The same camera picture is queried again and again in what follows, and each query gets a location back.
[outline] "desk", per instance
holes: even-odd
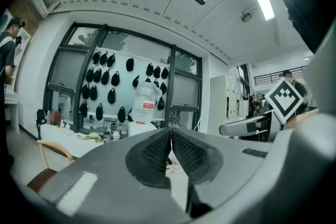
[[[81,133],[74,133],[72,130],[65,128],[58,128],[53,125],[41,125],[41,139],[56,142],[67,149],[74,157],[82,157],[92,149],[103,145],[103,142],[96,143],[95,140],[81,140],[77,135]]]

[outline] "bottle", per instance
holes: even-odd
[[[120,138],[120,134],[118,131],[113,132],[113,141],[117,141]]]
[[[162,91],[153,83],[139,83],[136,89],[132,119],[138,124],[149,124],[154,118],[155,102],[159,101]]]
[[[50,110],[47,113],[47,124],[50,125]]]

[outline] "brick wall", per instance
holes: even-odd
[[[24,29],[31,35],[36,32],[39,24],[43,21],[31,0],[12,0],[8,6],[13,17],[19,17],[26,22]]]

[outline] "plastic water jug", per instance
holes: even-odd
[[[151,82],[139,83],[132,108],[132,119],[137,124],[153,121],[155,103],[159,101],[162,91]]]

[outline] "floor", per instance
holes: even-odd
[[[20,130],[16,133],[10,126],[7,128],[7,145],[9,153],[14,156],[15,163],[11,175],[18,183],[27,185],[46,167],[38,144],[34,139]],[[69,165],[67,158],[44,148],[47,162],[51,169],[60,171]]]

